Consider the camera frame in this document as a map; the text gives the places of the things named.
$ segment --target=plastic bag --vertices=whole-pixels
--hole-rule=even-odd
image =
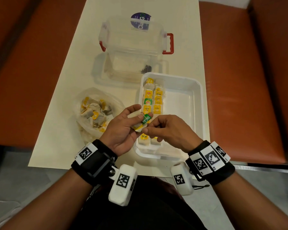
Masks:
[[[80,115],[82,100],[85,97],[90,97],[95,100],[103,99],[108,105],[110,105],[112,109],[112,114],[107,116],[108,120],[111,120],[115,116],[119,115],[125,109],[125,106],[116,97],[112,96],[111,94],[102,92],[101,90],[94,87],[86,89],[79,93],[75,97],[73,108],[76,115],[76,120],[78,123],[81,138],[83,139],[84,143],[87,144],[89,142],[93,142],[95,139],[99,139],[103,132],[99,131],[98,128],[92,127],[90,120]]]

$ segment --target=white plastic tray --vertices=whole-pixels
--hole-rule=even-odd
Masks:
[[[144,84],[147,78],[159,78],[164,81],[165,98],[163,114],[177,115],[182,118],[196,134],[203,139],[205,135],[203,115],[203,89],[201,84],[192,78],[178,77],[162,73],[145,73],[140,83],[138,103],[142,105]],[[135,152],[142,157],[165,160],[187,159],[188,155],[162,141],[161,146],[134,144]]]

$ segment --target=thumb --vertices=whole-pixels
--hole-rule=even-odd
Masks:
[[[139,114],[138,116],[125,119],[125,125],[127,127],[132,127],[135,124],[141,123],[143,119],[144,119],[144,116],[142,114]]]
[[[142,129],[142,132],[145,135],[154,136],[154,137],[164,137],[165,135],[165,129],[164,128],[158,128],[158,127],[146,127]]]

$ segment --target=gray floor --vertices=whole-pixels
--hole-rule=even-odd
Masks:
[[[7,152],[0,165],[0,219],[24,207],[66,171],[27,167],[31,153]],[[238,171],[251,184],[288,214],[288,174],[263,171]],[[173,184],[172,178],[162,178]],[[206,228],[233,229],[211,187],[196,190],[185,201],[201,218]]]

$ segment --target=red handle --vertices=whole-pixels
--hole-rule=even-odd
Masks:
[[[99,41],[99,45],[101,46],[101,50],[106,51],[106,48],[103,46],[103,42]]]
[[[168,33],[167,36],[169,36],[169,51],[163,50],[164,55],[171,55],[174,53],[174,35],[172,33]]]

